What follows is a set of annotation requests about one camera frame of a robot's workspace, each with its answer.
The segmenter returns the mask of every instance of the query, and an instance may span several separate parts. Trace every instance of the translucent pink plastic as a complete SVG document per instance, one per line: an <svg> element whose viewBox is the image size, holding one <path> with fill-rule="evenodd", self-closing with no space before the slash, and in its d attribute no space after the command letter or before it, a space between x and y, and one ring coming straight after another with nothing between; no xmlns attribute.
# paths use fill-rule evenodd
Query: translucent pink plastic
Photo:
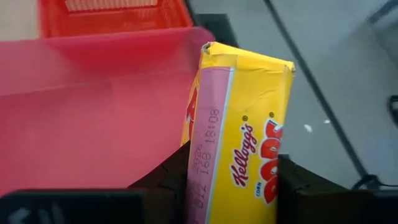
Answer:
<svg viewBox="0 0 398 224"><path fill-rule="evenodd" d="M0 195L124 188L179 148L199 28L0 42Z"/></svg>

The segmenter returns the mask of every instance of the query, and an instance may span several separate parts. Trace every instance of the pink stripe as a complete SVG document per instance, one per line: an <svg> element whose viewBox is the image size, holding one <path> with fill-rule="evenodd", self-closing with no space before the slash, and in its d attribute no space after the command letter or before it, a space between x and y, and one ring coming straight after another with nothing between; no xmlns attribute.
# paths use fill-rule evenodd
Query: pink stripe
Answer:
<svg viewBox="0 0 398 224"><path fill-rule="evenodd" d="M228 67L201 71L188 168L188 223L202 224L206 220L229 71Z"/></svg>

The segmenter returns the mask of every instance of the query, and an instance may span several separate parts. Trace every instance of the gray floor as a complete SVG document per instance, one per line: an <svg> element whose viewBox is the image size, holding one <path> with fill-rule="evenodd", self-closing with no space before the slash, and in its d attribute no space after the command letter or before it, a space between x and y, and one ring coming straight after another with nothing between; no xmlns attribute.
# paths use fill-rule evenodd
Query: gray floor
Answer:
<svg viewBox="0 0 398 224"><path fill-rule="evenodd" d="M385 107L386 97L398 93L398 70L367 23L383 2L273 3L365 168L398 184L398 129ZM192 6L197 13L227 13L241 48L295 61L262 0L192 0ZM359 174L327 119L297 66L281 152L352 187Z"/></svg>

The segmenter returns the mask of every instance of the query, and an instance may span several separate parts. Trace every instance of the cereal box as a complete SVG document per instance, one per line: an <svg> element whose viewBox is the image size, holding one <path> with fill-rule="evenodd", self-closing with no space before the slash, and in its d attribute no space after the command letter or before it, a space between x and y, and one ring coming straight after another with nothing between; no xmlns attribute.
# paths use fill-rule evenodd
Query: cereal box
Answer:
<svg viewBox="0 0 398 224"><path fill-rule="evenodd" d="M293 71L292 62L203 46L181 142L191 140L187 223L275 223Z"/></svg>

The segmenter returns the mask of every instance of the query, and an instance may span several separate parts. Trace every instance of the white speck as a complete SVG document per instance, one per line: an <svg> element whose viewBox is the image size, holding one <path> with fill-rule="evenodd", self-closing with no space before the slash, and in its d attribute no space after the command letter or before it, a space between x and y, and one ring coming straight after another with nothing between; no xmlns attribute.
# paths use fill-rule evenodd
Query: white speck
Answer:
<svg viewBox="0 0 398 224"><path fill-rule="evenodd" d="M304 124L304 128L305 128L309 133L312 132L312 127L311 127L310 125Z"/></svg>

